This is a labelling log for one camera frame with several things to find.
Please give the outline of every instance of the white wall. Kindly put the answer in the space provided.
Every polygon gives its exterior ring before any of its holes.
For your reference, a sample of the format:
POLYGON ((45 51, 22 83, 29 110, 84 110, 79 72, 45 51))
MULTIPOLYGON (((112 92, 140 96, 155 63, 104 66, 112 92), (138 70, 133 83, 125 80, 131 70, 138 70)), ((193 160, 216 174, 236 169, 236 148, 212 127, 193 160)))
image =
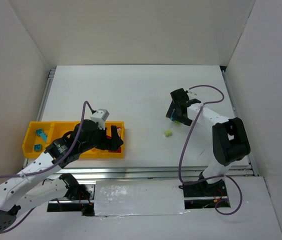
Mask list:
POLYGON ((8 2, 0 0, 0 175, 22 167, 22 142, 38 114, 47 67, 8 2))
POLYGON ((282 0, 257 0, 226 70, 282 229, 282 0))
POLYGON ((9 0, 52 67, 227 65, 255 0, 9 0))

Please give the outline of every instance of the red wire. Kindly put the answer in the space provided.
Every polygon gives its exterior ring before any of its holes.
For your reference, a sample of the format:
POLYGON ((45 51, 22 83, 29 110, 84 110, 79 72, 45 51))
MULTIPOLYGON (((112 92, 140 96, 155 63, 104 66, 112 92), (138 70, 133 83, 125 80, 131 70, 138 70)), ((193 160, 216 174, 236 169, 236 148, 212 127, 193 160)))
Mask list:
POLYGON ((89 204, 91 204, 90 198, 88 198, 83 191, 81 191, 81 193, 83 194, 83 196, 85 196, 86 200, 88 200, 89 204))
POLYGON ((223 197, 223 192, 219 188, 217 188, 216 190, 218 190, 221 193, 221 198, 222 198, 223 197))

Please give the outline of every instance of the black bracket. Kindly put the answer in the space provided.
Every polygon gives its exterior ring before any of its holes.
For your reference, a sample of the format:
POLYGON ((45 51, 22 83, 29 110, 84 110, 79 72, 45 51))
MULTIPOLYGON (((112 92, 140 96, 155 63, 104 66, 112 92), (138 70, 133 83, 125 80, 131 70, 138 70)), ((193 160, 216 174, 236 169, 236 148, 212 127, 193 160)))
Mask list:
POLYGON ((190 126, 192 120, 188 118, 187 108, 192 104, 200 104, 201 101, 196 98, 190 100, 187 91, 183 88, 174 90, 170 94, 172 102, 165 116, 172 121, 178 121, 184 125, 190 126))
POLYGON ((245 127, 238 117, 215 124, 212 127, 212 141, 214 157, 224 166, 243 159, 251 151, 245 127))

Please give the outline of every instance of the white panel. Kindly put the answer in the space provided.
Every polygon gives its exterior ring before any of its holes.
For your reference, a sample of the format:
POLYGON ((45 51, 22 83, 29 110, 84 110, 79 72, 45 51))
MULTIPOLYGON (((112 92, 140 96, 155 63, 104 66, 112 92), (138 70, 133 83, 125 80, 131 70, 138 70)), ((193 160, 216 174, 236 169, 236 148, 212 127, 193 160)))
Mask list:
POLYGON ((96 216, 184 214, 185 199, 179 180, 98 181, 96 216))
POLYGON ((257 0, 226 70, 282 229, 282 0, 257 0))
POLYGON ((255 0, 9 0, 52 66, 227 65, 255 0))
MULTIPOLYGON (((44 204, 20 227, 0 235, 0 240, 282 240, 264 179, 236 177, 235 180, 244 199, 241 210, 232 216, 219 215, 210 208, 178 215, 86 217, 79 212, 46 212, 44 204)), ((230 204, 235 208, 238 190, 228 179, 226 185, 230 204)))
MULTIPOLYGON (((89 100, 93 108, 109 111, 108 121, 124 121, 124 159, 78 160, 69 164, 70 168, 176 167, 190 127, 176 125, 165 117, 172 100, 170 92, 199 84, 221 89, 225 100, 209 108, 234 117, 219 66, 58 66, 42 120, 77 121, 83 102, 89 100), (168 129, 172 129, 171 137, 164 136, 168 129)), ((221 98, 217 91, 206 87, 193 92, 203 102, 221 98)), ((208 166, 212 159, 212 134, 198 124, 183 165, 208 166)), ((248 160, 234 165, 247 166, 248 160)))
POLYGON ((0 0, 0 174, 22 167, 22 142, 38 113, 47 73, 26 30, 0 0))

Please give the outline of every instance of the cable clip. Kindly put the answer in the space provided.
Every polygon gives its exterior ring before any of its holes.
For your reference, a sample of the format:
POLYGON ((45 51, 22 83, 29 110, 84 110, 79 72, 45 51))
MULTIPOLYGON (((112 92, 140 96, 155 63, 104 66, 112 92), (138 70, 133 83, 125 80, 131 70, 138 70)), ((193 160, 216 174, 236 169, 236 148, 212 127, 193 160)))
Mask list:
POLYGON ((26 179, 26 181, 30 184, 30 183, 32 183, 32 181, 27 177, 27 175, 25 174, 25 172, 24 171, 20 171, 21 173, 20 173, 20 177, 21 178, 25 178, 26 179))

